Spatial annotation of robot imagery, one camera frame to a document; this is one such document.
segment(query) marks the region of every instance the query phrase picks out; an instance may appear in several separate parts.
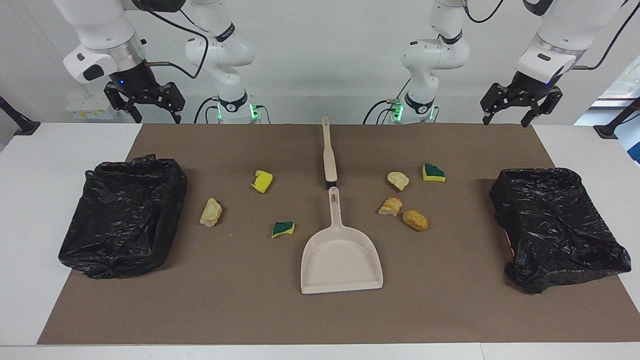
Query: table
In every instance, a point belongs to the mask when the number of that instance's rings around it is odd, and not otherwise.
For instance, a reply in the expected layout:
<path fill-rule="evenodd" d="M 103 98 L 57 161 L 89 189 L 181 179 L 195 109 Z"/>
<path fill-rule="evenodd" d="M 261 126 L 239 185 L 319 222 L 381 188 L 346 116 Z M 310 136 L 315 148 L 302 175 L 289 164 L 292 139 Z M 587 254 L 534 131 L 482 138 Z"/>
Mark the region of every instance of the table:
<path fill-rule="evenodd" d="M 124 160 L 139 130 L 135 124 L 43 124 L 35 135 L 15 138 L 0 153 L 0 344 L 8 345 L 0 348 L 0 358 L 506 359 L 518 354 L 522 359 L 602 359 L 632 358 L 640 350 L 640 343 L 35 347 L 69 273 L 56 254 L 81 194 L 83 172 L 101 161 Z M 635 241 L 640 189 L 634 186 L 640 168 L 619 143 L 601 140 L 589 127 L 535 130 L 556 166 L 583 177 L 596 207 L 632 258 L 640 254 Z M 636 306 L 639 274 L 621 276 Z"/>

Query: white wall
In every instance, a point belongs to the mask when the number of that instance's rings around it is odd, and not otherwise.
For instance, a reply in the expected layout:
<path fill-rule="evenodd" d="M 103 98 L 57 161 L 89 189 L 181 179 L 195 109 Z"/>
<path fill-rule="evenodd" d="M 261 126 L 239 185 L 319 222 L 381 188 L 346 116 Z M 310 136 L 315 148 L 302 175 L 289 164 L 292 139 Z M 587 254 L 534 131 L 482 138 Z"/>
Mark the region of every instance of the white wall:
<path fill-rule="evenodd" d="M 474 1 L 471 11 L 484 17 L 495 3 Z M 269 107 L 274 122 L 315 122 L 324 115 L 336 122 L 361 122 L 374 101 L 396 96 L 408 78 L 399 59 L 403 44 L 435 36 L 428 24 L 431 1 L 228 0 L 227 6 L 238 30 L 257 45 L 255 63 L 240 71 L 247 89 Z M 599 34 L 581 63 L 592 65 L 599 59 L 632 6 L 633 2 L 626 5 Z M 190 13 L 189 5 L 185 10 Z M 188 25 L 179 14 L 168 16 Z M 149 60 L 171 60 L 193 69 L 184 56 L 190 34 L 146 13 L 129 12 L 128 17 L 148 40 Z M 63 55 L 78 41 L 50 0 L 4 0 L 0 20 L 0 93 L 16 108 L 43 121 L 66 121 L 66 97 L 84 96 L 86 91 L 102 96 L 106 80 L 81 86 L 62 67 Z M 513 67 L 540 23 L 519 0 L 506 1 L 490 22 L 467 21 L 465 38 L 472 50 L 468 65 L 436 72 L 441 84 L 436 99 L 442 109 L 439 121 L 480 122 L 480 98 L 493 82 L 511 81 Z M 640 53 L 638 38 L 640 15 L 600 69 L 572 72 L 561 80 L 564 99 L 554 114 L 537 122 L 573 124 Z M 193 81 L 173 69 L 154 71 L 159 82 L 174 81 L 186 95 L 185 119 L 214 93 L 205 74 Z M 145 121 L 171 121 L 163 111 L 140 108 Z M 503 111 L 495 122 L 519 122 L 524 112 Z"/>

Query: yellow sponge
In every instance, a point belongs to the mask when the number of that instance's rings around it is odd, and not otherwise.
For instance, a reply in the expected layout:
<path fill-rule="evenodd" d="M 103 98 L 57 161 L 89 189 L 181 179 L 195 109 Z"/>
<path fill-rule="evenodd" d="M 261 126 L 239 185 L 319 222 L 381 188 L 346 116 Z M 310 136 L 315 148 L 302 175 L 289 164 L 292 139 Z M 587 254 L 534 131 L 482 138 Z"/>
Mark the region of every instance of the yellow sponge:
<path fill-rule="evenodd" d="M 273 175 L 266 171 L 258 170 L 255 172 L 255 177 L 255 182 L 251 184 L 251 186 L 260 193 L 267 192 L 269 185 L 271 185 L 271 182 L 273 181 Z"/>
<path fill-rule="evenodd" d="M 422 180 L 439 181 L 444 183 L 447 180 L 447 177 L 445 176 L 444 171 L 440 170 L 438 167 L 433 166 L 432 164 L 424 164 L 422 167 Z"/>
<path fill-rule="evenodd" d="M 287 222 L 276 222 L 273 226 L 273 232 L 271 233 L 271 238 L 275 239 L 280 235 L 289 234 L 293 235 L 293 232 L 296 230 L 296 224 L 293 221 Z"/>

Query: bread piece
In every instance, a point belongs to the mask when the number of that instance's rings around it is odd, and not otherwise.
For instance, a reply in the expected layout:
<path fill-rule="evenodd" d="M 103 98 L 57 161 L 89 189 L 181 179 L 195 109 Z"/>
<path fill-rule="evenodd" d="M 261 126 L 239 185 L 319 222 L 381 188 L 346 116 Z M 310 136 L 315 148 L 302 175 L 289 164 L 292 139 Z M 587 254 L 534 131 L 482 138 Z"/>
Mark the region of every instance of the bread piece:
<path fill-rule="evenodd" d="M 200 223 L 206 227 L 215 226 L 222 214 L 222 206 L 218 204 L 216 199 L 210 198 L 200 217 Z"/>
<path fill-rule="evenodd" d="M 402 221 L 416 231 L 425 231 L 429 227 L 427 218 L 415 210 L 405 211 L 402 214 Z"/>
<path fill-rule="evenodd" d="M 387 180 L 400 191 L 403 191 L 404 188 L 409 185 L 409 178 L 398 171 L 390 172 L 389 175 L 387 175 Z"/>
<path fill-rule="evenodd" d="M 378 210 L 378 214 L 380 215 L 391 215 L 393 217 L 397 217 L 400 209 L 402 208 L 402 201 L 397 197 L 390 197 L 385 200 L 385 203 L 382 204 L 380 210 Z"/>

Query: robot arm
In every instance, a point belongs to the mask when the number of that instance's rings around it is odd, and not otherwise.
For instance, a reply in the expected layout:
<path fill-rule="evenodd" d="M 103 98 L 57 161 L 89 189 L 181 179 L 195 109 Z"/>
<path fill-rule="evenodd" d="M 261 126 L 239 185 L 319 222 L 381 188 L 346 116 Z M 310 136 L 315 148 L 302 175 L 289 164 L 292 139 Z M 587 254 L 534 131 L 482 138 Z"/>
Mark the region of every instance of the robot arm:
<path fill-rule="evenodd" d="M 457 69 L 467 63 L 469 46 L 462 38 L 464 19 L 460 0 L 436 0 L 429 21 L 438 38 L 413 41 L 404 47 L 402 63 L 411 72 L 412 80 L 402 100 L 403 123 L 428 117 L 439 86 L 433 70 Z"/>
<path fill-rule="evenodd" d="M 147 0 L 157 11 L 177 11 L 185 0 Z M 135 104 L 154 104 L 169 111 L 176 123 L 184 98 L 174 83 L 159 85 L 145 61 L 142 42 L 124 15 L 120 0 L 53 0 L 71 24 L 81 45 L 64 59 L 69 73 L 80 83 L 108 75 L 104 89 L 111 105 L 142 121 Z"/>
<path fill-rule="evenodd" d="M 527 127 L 542 114 L 550 114 L 563 94 L 555 86 L 591 46 L 596 34 L 626 0 L 523 0 L 543 22 L 516 65 L 509 86 L 494 83 L 481 101 L 488 125 L 500 110 L 531 107 L 521 124 Z"/>
<path fill-rule="evenodd" d="M 203 69 L 211 75 L 220 100 L 220 117 L 225 122 L 251 122 L 257 112 L 234 67 L 253 63 L 255 49 L 236 31 L 223 0 L 191 0 L 194 22 L 209 37 L 209 49 Z M 206 43 L 190 39 L 185 47 L 187 57 L 197 65 Z"/>

